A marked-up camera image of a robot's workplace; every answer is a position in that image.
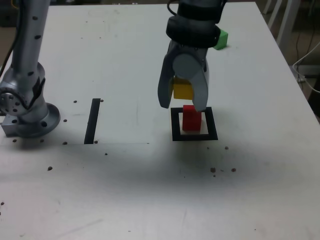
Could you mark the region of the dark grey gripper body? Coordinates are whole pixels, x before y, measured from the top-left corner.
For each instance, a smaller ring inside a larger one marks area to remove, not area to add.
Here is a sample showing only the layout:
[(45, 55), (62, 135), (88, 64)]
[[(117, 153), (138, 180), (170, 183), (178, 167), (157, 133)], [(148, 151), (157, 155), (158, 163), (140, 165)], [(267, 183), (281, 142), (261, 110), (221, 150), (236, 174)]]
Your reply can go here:
[(201, 62), (205, 62), (207, 60), (207, 48), (191, 47), (171, 40), (169, 43), (169, 50), (177, 50), (179, 54), (191, 54), (192, 56), (197, 57)]

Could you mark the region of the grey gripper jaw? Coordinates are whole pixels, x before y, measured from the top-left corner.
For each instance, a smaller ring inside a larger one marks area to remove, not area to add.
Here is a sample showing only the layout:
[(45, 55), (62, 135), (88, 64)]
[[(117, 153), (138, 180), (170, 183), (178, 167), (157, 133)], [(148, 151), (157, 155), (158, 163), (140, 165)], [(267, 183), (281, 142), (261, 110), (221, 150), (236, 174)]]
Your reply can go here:
[(160, 78), (158, 82), (157, 95), (162, 108), (168, 109), (173, 94), (173, 79), (175, 71), (173, 62), (178, 55), (179, 45), (175, 41), (170, 41), (168, 51), (164, 56)]
[(209, 88), (208, 74), (202, 62), (188, 53), (182, 53), (173, 61), (173, 88), (180, 86), (181, 91), (186, 95), (186, 90), (192, 88), (192, 103), (197, 112), (204, 111), (207, 107)]

